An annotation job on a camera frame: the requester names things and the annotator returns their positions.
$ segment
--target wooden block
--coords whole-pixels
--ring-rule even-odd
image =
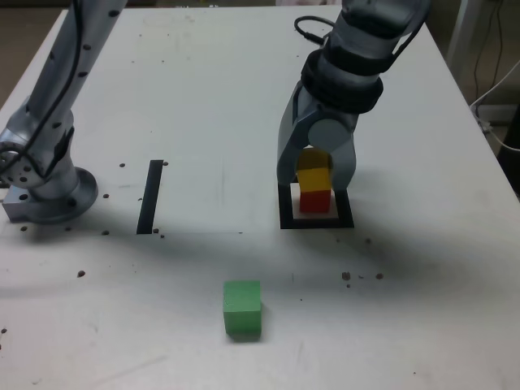
[[[300,194],[300,212],[303,214],[326,214],[331,209],[331,190]]]
[[[298,170],[300,192],[327,191],[332,188],[331,172],[328,168],[313,168]]]
[[[330,168],[330,155],[320,149],[303,149],[298,158],[298,171],[313,168]]]
[[[259,336],[262,332],[260,282],[236,280],[224,283],[223,312],[228,335]]]

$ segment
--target white table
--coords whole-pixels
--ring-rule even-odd
[[[426,28],[359,120],[356,228],[279,229],[278,126],[316,49],[293,21],[338,11],[122,14],[73,107],[94,207],[26,232],[2,213],[1,389],[520,387],[518,202]],[[153,158],[163,239],[135,234]],[[262,282],[257,343],[224,332],[236,279]]]

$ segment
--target black tape strip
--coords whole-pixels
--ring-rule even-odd
[[[354,220],[352,218],[352,210],[350,210],[349,195],[347,190],[345,191],[334,191],[334,197],[336,198],[336,209],[338,210],[338,216],[341,221],[341,225],[344,228],[353,228]]]
[[[157,205],[162,173],[163,161],[151,160],[149,162],[145,195],[143,195],[143,202],[141,203],[141,212],[139,214],[136,234],[152,234],[154,228],[155,206]]]

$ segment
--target black cable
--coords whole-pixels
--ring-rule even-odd
[[[83,20],[81,17],[81,7],[79,0],[72,0],[72,9],[74,11],[74,17],[76,20],[76,52],[74,53],[74,59],[72,61],[72,67],[71,71],[68,75],[67,80],[65,81],[65,85],[59,92],[58,96],[50,106],[49,110],[43,115],[43,118],[41,119],[41,122],[36,127],[36,130],[32,134],[31,138],[25,145],[24,149],[21,152],[18,152],[17,149],[14,148],[3,148],[0,149],[0,154],[4,152],[17,152],[18,154],[0,171],[0,176],[2,176],[4,173],[6,173],[7,170],[9,170],[13,165],[15,165],[22,157],[25,157],[29,163],[32,166],[32,169],[37,173],[38,176],[40,176],[42,179],[45,179],[50,172],[47,171],[44,175],[40,172],[40,168],[34,161],[34,159],[28,155],[29,149],[34,145],[34,142],[36,142],[38,136],[41,133],[41,130],[45,127],[47,121],[49,120],[50,116],[54,113],[56,110],[56,107],[58,107],[59,103],[63,100],[63,97],[67,93],[68,89],[70,88],[72,81],[74,80],[74,77],[76,76],[76,71],[78,68],[78,64],[80,62],[80,54],[81,54],[81,40],[82,40],[82,34],[83,34]]]
[[[294,20],[294,28],[296,29],[296,31],[298,31],[305,39],[307,39],[311,42],[314,42],[317,45],[322,46],[325,43],[325,40],[327,39],[327,37],[330,33],[325,34],[323,37],[319,37],[319,36],[313,34],[312,32],[303,31],[298,24],[304,20],[313,20],[315,22],[328,24],[329,26],[331,26],[333,28],[334,28],[334,22],[330,21],[329,19],[320,18],[319,16],[312,16],[312,15],[301,16],[301,17],[297,18],[296,20]]]
[[[504,5],[504,0],[500,0],[498,9],[496,10],[496,23],[498,25],[498,37],[500,40],[500,46],[499,46],[500,49],[498,50],[498,58],[496,59],[495,74],[493,75],[493,81],[491,82],[491,87],[489,87],[489,89],[493,88],[496,84],[496,77],[498,76],[498,70],[500,69],[501,61],[502,61],[502,52],[504,49],[504,38],[502,37],[501,10],[502,10],[503,5]],[[477,114],[477,118],[479,115],[478,109],[480,108],[480,106],[483,105],[483,103],[486,101],[487,98],[488,97],[486,96],[475,107],[475,113]]]
[[[428,10],[424,13],[424,15],[422,16],[422,19],[419,21],[419,24],[417,25],[415,30],[412,31],[412,33],[409,35],[408,39],[406,39],[405,43],[403,43],[401,46],[399,46],[396,53],[393,55],[392,65],[394,62],[396,62],[397,58],[402,54],[402,52],[405,51],[405,49],[408,47],[408,45],[411,43],[411,41],[414,40],[414,38],[417,36],[417,34],[419,34],[419,31],[421,31],[421,27],[423,26],[424,23],[426,23],[426,19],[428,19],[429,15],[430,15],[430,8],[428,8]]]
[[[482,58],[482,54],[484,52],[484,49],[486,48],[486,44],[488,43],[489,33],[491,32],[491,26],[493,23],[493,16],[495,15],[495,11],[498,7],[499,3],[495,3],[493,6],[493,9],[491,11],[491,14],[489,15],[489,21],[487,22],[487,30],[486,30],[486,36],[484,37],[484,40],[482,42],[482,46],[480,47],[479,56],[477,57],[477,62],[474,65],[473,69],[473,79],[474,79],[474,86],[475,86],[475,100],[479,98],[479,78],[477,76],[477,71],[479,69],[480,59]],[[479,117],[479,106],[475,107],[475,114],[477,118]]]

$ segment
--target white cable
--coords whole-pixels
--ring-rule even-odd
[[[480,102],[482,99],[484,99],[488,94],[490,94],[491,92],[493,92],[495,89],[497,89],[500,84],[502,84],[504,82],[505,79],[507,79],[511,73],[514,72],[514,70],[517,68],[517,66],[520,65],[520,61],[518,61],[517,63],[514,64],[514,67],[511,68],[511,70],[508,72],[507,75],[504,76],[504,78],[502,80],[500,80],[498,83],[496,83],[496,85],[491,88],[490,90],[488,90],[484,95],[482,95],[481,97],[479,97],[477,100],[475,100],[473,103],[471,103],[470,105],[470,108],[472,108],[475,104],[477,104],[478,102]]]
[[[484,134],[491,134],[493,138],[495,138],[495,141],[501,144],[503,148],[511,150],[512,152],[520,152],[520,149],[512,148],[511,146],[507,146],[504,142],[502,142],[501,139],[493,132],[492,128],[488,129]]]

